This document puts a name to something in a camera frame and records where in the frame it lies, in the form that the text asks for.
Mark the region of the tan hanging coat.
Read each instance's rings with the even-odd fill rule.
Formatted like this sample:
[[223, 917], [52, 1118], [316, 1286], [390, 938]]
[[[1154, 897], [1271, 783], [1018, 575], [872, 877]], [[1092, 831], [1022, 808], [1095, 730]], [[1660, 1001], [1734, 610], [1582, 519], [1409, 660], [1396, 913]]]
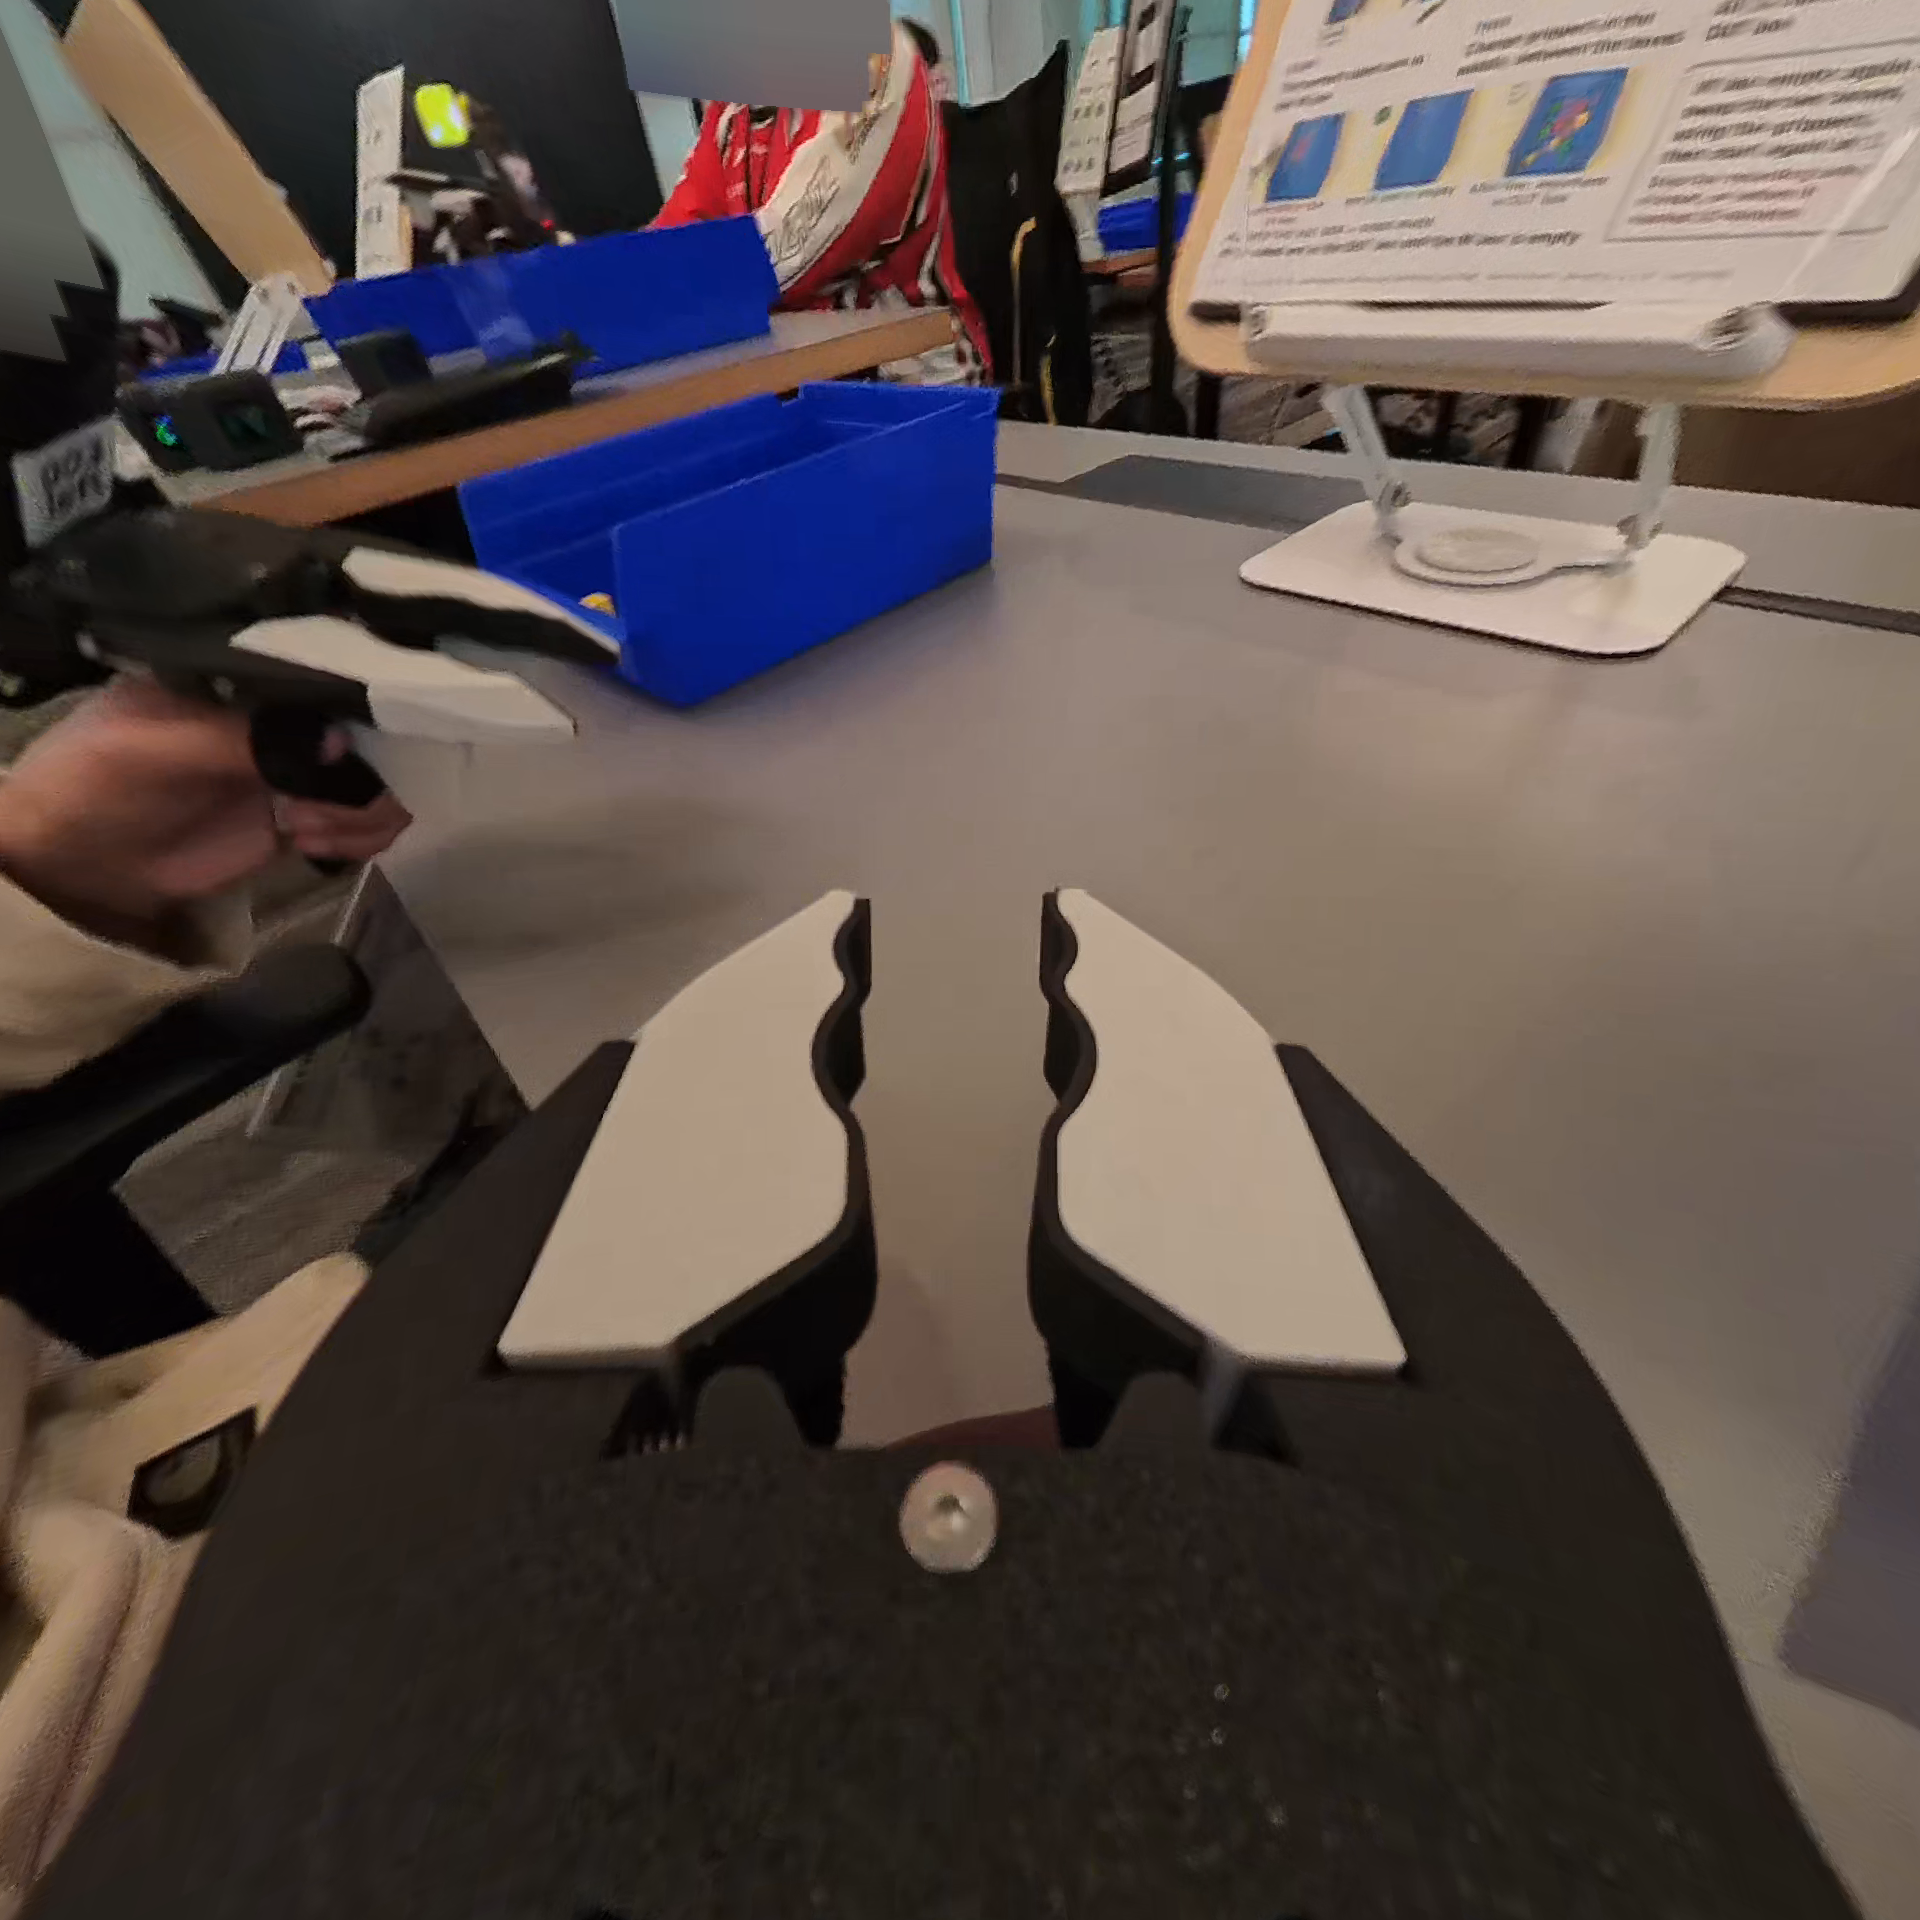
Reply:
[[1829, 410], [1684, 410], [1679, 489], [1918, 506], [1918, 390]]

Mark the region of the white folding bracket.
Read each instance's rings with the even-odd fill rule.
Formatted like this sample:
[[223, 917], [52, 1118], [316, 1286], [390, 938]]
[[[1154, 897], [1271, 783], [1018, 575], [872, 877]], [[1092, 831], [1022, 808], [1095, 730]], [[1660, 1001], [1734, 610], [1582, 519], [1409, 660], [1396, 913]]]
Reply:
[[288, 344], [300, 344], [311, 332], [303, 287], [293, 272], [271, 272], [254, 281], [228, 321], [212, 360], [212, 374], [274, 374]]

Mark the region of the printed instruction sheet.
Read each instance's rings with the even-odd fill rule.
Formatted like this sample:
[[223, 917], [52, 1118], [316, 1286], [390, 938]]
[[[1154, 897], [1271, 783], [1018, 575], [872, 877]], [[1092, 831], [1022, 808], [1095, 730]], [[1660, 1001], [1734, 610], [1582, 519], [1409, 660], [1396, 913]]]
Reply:
[[1916, 2], [1285, 5], [1199, 304], [1869, 306], [1916, 278]]

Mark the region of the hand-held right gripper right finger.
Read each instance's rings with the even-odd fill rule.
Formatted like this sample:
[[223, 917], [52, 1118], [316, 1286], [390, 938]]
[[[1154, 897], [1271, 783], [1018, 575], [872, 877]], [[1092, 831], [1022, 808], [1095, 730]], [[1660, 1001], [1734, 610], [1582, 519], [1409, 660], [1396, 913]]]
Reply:
[[1407, 1343], [1280, 1044], [1206, 972], [1077, 886], [1039, 902], [1025, 1305], [1065, 1449], [1142, 1380], [1274, 1449], [1271, 1384], [1402, 1384]]

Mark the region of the black white marker sign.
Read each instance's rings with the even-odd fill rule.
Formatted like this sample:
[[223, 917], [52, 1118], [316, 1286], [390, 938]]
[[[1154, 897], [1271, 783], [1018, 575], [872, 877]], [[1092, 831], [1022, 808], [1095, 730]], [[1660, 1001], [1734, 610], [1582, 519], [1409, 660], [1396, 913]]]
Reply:
[[1110, 128], [1097, 190], [1103, 199], [1142, 185], [1154, 173], [1184, 23], [1185, 7], [1178, 2], [1122, 7]]

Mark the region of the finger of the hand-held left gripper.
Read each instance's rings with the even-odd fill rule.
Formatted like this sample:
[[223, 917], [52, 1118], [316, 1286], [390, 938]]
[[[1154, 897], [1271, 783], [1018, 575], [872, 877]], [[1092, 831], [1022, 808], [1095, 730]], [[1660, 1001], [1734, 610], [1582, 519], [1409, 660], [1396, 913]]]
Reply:
[[576, 720], [489, 649], [416, 649], [333, 615], [262, 622], [230, 645], [239, 690], [326, 695], [328, 729], [412, 810], [462, 808], [512, 756], [568, 750]]
[[612, 668], [618, 641], [577, 610], [477, 566], [412, 548], [349, 544], [338, 610], [376, 638], [416, 649], [452, 641], [504, 656]]

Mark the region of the white printed card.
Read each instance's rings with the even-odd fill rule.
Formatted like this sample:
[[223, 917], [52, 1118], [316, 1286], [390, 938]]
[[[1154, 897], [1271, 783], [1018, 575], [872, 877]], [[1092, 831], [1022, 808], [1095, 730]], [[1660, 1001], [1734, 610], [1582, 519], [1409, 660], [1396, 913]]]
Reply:
[[416, 224], [396, 173], [404, 162], [404, 68], [388, 65], [353, 94], [353, 238], [351, 274], [358, 281], [409, 272], [416, 263]]

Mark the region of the tan angled board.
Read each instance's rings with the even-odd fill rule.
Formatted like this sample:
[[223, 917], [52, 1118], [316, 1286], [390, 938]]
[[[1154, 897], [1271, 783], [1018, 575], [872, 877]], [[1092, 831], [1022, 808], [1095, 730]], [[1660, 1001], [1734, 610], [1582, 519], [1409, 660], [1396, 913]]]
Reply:
[[74, 5], [64, 55], [92, 101], [247, 284], [281, 274], [306, 297], [332, 289], [324, 254], [142, 5]]

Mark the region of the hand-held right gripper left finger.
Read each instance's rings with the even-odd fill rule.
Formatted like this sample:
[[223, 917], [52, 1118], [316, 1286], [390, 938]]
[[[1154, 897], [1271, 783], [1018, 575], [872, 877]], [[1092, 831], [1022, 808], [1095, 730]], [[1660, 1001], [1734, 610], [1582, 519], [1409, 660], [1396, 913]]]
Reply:
[[630, 1034], [496, 1357], [634, 1376], [688, 1433], [726, 1370], [775, 1380], [838, 1445], [878, 1301], [866, 1077], [872, 906], [826, 892], [690, 980]]

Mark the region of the small black screen device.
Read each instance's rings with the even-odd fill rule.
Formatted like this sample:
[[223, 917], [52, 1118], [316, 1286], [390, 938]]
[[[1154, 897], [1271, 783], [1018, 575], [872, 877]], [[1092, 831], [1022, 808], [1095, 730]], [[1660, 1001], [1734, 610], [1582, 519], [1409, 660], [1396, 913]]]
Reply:
[[257, 370], [129, 382], [116, 414], [160, 472], [236, 472], [303, 450], [271, 377]]

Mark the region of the long wooden table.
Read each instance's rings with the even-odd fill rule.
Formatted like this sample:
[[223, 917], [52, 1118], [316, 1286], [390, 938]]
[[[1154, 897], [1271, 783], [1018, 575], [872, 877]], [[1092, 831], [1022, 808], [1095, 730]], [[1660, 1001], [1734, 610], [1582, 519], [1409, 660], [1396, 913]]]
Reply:
[[904, 360], [951, 338], [952, 317], [929, 306], [775, 312], [749, 340], [590, 377], [567, 408], [338, 462], [303, 450], [245, 471], [164, 472], [154, 484], [177, 506], [288, 527], [351, 521], [735, 399]]

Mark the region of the wooden display board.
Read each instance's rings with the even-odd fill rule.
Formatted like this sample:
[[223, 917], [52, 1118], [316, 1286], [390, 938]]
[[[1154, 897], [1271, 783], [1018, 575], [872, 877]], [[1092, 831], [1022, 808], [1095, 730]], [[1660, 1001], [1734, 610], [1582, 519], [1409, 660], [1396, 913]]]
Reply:
[[1838, 317], [1794, 327], [1782, 357], [1734, 377], [1694, 354], [1668, 362], [1626, 365], [1612, 344], [1568, 334], [1525, 332], [1476, 348], [1458, 325], [1466, 309], [1413, 306], [1407, 321], [1381, 334], [1375, 306], [1330, 309], [1306, 332], [1288, 321], [1253, 343], [1233, 301], [1199, 293], [1214, 241], [1226, 233], [1233, 196], [1254, 162], [1260, 87], [1280, 57], [1292, 5], [1254, 12], [1247, 52], [1229, 84], [1212, 134], [1205, 178], [1168, 269], [1169, 334], [1181, 359], [1222, 377], [1281, 377], [1324, 386], [1361, 384], [1434, 393], [1501, 393], [1551, 399], [1678, 402], [1738, 410], [1829, 410], [1895, 399], [1918, 384], [1918, 316], [1881, 325]]

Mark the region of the black elongated device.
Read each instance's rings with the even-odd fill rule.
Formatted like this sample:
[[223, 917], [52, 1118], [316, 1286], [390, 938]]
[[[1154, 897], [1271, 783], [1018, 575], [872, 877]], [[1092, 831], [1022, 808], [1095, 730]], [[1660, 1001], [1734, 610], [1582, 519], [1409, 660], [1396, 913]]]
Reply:
[[556, 414], [570, 405], [592, 352], [570, 332], [533, 352], [460, 372], [432, 372], [365, 394], [343, 408], [338, 429], [362, 450], [452, 441], [496, 424]]

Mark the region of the person's left hand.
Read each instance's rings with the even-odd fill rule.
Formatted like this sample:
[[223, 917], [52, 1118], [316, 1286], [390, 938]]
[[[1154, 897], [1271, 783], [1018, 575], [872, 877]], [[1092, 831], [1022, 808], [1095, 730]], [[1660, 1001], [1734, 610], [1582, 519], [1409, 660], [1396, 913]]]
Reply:
[[2, 874], [72, 926], [154, 944], [288, 858], [353, 865], [412, 821], [393, 794], [285, 798], [257, 773], [241, 712], [119, 678], [5, 773]]

